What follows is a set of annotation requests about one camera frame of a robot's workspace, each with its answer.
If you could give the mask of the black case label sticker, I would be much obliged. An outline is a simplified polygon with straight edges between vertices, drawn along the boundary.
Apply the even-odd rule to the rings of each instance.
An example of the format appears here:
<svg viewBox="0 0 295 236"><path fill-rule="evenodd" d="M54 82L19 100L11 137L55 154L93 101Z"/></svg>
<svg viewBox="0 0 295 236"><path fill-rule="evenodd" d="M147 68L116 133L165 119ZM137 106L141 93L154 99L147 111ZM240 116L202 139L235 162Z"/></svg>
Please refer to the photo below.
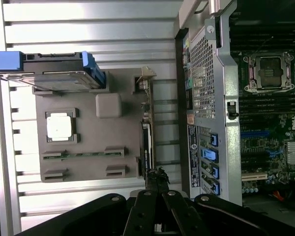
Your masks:
<svg viewBox="0 0 295 236"><path fill-rule="evenodd" d="M188 125L189 171L192 188L200 186L198 130L194 125Z"/></svg>

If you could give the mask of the metal CPU socket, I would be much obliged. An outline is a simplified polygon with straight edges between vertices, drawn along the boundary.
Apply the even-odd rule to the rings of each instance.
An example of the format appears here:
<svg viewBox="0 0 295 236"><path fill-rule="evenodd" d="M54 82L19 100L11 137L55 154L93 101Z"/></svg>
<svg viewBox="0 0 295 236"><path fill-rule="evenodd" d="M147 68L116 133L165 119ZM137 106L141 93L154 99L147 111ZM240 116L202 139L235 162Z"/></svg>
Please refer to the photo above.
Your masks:
<svg viewBox="0 0 295 236"><path fill-rule="evenodd" d="M294 56L288 52L255 53L244 56L248 64L248 83L244 87L252 94L288 92L295 88L292 83Z"/></svg>

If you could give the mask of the grey open PC case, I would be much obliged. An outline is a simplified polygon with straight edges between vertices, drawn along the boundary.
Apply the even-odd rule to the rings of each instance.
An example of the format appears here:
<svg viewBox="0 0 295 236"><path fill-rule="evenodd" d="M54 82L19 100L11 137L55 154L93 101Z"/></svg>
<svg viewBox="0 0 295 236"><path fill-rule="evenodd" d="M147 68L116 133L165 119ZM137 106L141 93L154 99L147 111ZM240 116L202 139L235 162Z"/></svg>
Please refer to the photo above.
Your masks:
<svg viewBox="0 0 295 236"><path fill-rule="evenodd" d="M189 19L186 28L179 28L177 16L174 36L182 189L190 198L214 195L212 183L219 182L221 193L217 197L240 205L271 196L242 193L239 117L230 120L227 114L227 102L231 101L236 102L239 112L238 65L230 46L230 17L236 12L253 19L295 20L295 0L209 0L202 12ZM190 183L188 125L198 130L200 186L196 188ZM211 133L218 134L217 147L211 145ZM201 158L202 148L218 150L219 162ZM213 177L212 166L219 167L219 179ZM295 209L295 198L278 202Z"/></svg>

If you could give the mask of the blue expansion slot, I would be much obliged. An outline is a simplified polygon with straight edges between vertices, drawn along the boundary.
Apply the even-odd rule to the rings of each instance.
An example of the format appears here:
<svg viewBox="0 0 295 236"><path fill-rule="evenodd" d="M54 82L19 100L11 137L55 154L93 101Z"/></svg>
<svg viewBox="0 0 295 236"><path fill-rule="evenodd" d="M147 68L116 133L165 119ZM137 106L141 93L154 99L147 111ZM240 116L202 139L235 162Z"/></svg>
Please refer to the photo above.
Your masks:
<svg viewBox="0 0 295 236"><path fill-rule="evenodd" d="M268 130L264 131L242 131L240 133L241 138L262 138L268 137L270 132Z"/></svg>

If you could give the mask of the silver CPU chip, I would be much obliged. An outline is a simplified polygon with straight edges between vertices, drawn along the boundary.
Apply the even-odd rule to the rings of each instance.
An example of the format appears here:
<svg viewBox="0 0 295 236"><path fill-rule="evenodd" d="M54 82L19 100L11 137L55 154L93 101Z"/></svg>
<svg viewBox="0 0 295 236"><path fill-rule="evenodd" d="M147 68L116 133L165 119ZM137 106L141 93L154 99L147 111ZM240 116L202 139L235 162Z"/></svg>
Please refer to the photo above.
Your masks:
<svg viewBox="0 0 295 236"><path fill-rule="evenodd" d="M70 116L65 113L54 113L47 117L47 137L51 141L68 141L71 136Z"/></svg>

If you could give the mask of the hard disk in blue carrier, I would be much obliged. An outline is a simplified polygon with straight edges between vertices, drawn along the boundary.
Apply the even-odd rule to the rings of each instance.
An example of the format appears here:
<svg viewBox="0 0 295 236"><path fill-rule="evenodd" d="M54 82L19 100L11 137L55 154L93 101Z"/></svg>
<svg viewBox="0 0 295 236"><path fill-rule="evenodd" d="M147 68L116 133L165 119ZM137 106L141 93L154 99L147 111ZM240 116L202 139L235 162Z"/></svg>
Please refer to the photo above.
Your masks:
<svg viewBox="0 0 295 236"><path fill-rule="evenodd" d="M0 78L40 91L104 89L106 75L87 51L71 54L25 54L0 51Z"/></svg>

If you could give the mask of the green Dell motherboard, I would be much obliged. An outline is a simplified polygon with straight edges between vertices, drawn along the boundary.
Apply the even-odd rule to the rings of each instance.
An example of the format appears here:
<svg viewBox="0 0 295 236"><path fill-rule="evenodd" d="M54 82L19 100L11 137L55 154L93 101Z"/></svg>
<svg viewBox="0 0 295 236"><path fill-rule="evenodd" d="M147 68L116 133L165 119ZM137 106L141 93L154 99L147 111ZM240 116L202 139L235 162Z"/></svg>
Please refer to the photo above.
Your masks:
<svg viewBox="0 0 295 236"><path fill-rule="evenodd" d="M267 180L242 182L243 195L266 194L280 202L295 198L295 165L287 162L287 142L295 141L295 88L288 92L252 94L248 64L244 56L255 53L288 52L294 56L292 83L295 85L295 20L230 17L231 55L238 65L239 123L242 131L268 130L262 138L240 138L241 173L266 173Z"/></svg>

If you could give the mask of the black side panel latch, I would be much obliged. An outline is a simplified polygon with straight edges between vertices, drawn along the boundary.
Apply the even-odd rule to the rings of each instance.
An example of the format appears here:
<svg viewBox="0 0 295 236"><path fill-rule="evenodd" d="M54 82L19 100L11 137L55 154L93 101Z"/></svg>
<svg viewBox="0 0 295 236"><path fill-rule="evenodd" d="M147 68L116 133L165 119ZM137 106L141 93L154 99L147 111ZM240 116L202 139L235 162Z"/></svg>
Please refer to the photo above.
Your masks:
<svg viewBox="0 0 295 236"><path fill-rule="evenodd" d="M230 120L234 120L239 117L235 101L227 102L227 114Z"/></svg>

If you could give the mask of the white expansion slot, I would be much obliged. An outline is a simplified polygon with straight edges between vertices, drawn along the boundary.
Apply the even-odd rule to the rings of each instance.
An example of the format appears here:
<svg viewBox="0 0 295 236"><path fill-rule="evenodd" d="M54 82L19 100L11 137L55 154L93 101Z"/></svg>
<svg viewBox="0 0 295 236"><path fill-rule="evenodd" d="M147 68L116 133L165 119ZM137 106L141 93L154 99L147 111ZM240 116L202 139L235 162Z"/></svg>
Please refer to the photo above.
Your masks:
<svg viewBox="0 0 295 236"><path fill-rule="evenodd" d="M266 173L243 173L241 175L241 181L259 181L259 180L267 180L268 176Z"/></svg>

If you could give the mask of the grey plastic parts rack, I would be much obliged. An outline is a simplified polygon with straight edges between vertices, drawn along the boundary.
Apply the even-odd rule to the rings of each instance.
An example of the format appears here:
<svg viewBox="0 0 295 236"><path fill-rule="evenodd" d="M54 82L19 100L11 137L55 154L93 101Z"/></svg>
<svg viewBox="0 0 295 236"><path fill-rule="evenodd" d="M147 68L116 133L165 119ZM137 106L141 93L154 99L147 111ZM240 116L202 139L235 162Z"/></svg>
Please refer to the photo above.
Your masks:
<svg viewBox="0 0 295 236"><path fill-rule="evenodd" d="M40 176L43 182L69 182L138 176L142 94L132 94L139 68L106 71L105 89L36 93L36 121ZM71 117L68 141L47 137L47 117ZM44 160L61 153L122 152L124 157L76 157Z"/></svg>

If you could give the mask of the green RAM stick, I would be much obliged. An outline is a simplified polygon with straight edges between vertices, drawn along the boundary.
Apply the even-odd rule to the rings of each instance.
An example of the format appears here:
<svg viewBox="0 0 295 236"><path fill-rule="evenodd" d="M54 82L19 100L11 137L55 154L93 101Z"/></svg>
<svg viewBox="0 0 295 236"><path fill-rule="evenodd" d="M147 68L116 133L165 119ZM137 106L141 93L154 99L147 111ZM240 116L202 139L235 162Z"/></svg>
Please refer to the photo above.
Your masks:
<svg viewBox="0 0 295 236"><path fill-rule="evenodd" d="M118 156L124 157L122 152L89 152L89 153L61 153L61 154L53 154L49 156L44 156L44 160L53 160L53 159L68 159L68 158L76 158L76 157L110 157L110 156Z"/></svg>

